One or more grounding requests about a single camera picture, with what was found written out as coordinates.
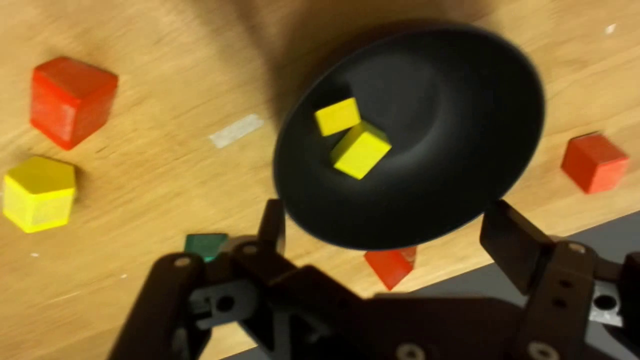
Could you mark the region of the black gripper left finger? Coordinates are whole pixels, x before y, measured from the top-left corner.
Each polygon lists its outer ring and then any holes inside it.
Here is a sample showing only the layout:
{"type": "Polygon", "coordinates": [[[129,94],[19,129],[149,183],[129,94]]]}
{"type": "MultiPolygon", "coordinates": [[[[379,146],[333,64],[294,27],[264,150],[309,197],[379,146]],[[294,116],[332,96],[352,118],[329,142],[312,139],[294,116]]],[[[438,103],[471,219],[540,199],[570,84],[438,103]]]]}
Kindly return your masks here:
{"type": "Polygon", "coordinates": [[[286,247],[286,214],[279,201],[271,199],[266,203],[259,228],[258,228],[258,250],[281,255],[286,247]]]}

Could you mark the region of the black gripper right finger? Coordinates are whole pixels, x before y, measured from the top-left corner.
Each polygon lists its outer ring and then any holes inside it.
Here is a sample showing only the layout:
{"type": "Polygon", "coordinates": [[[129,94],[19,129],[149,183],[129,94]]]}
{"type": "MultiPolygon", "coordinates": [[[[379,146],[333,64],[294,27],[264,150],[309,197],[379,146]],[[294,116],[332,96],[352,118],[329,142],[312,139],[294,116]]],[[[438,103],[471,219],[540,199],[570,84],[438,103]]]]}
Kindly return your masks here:
{"type": "Polygon", "coordinates": [[[506,201],[484,212],[480,244],[521,294],[533,289],[554,249],[554,242],[506,201]]]}

